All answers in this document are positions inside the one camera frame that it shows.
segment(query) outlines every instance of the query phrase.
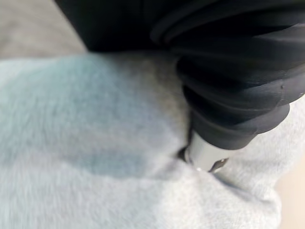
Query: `light gray fabric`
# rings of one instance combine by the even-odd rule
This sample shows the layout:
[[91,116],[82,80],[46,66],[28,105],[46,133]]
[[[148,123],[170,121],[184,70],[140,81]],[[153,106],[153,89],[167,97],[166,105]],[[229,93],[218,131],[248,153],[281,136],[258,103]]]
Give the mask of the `light gray fabric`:
[[216,176],[198,172],[174,157],[188,128],[174,61],[0,63],[0,228],[277,228],[273,187],[304,149],[304,98]]

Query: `fuzzy gray cloth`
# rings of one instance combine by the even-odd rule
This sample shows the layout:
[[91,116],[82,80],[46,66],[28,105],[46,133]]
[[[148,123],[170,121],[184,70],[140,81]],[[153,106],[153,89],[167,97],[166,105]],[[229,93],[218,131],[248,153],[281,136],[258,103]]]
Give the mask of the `fuzzy gray cloth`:
[[1,62],[0,228],[277,228],[274,185],[305,148],[304,98],[217,175],[198,172],[175,157],[188,111],[174,62]]

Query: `black rubber cover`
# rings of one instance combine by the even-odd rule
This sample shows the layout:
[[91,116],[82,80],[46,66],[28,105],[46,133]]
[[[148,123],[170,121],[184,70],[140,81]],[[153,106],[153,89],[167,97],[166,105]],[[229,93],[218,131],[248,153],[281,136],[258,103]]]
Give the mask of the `black rubber cover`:
[[166,49],[193,128],[224,149],[279,125],[305,92],[305,0],[58,0],[95,52]]

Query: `floor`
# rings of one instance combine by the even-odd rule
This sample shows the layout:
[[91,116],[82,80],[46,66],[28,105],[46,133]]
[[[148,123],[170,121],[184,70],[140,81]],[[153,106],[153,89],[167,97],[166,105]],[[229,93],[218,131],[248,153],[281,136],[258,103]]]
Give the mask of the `floor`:
[[[82,52],[82,43],[51,0],[0,0],[0,59]],[[277,185],[283,201],[281,229],[304,228],[304,175],[305,157]]]

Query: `silver metal rod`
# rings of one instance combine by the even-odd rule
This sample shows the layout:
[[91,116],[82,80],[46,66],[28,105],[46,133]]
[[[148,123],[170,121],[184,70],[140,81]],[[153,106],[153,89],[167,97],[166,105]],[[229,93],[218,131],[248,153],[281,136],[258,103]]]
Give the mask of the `silver metal rod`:
[[198,171],[217,172],[236,151],[215,147],[204,141],[196,132],[185,151],[185,159]]

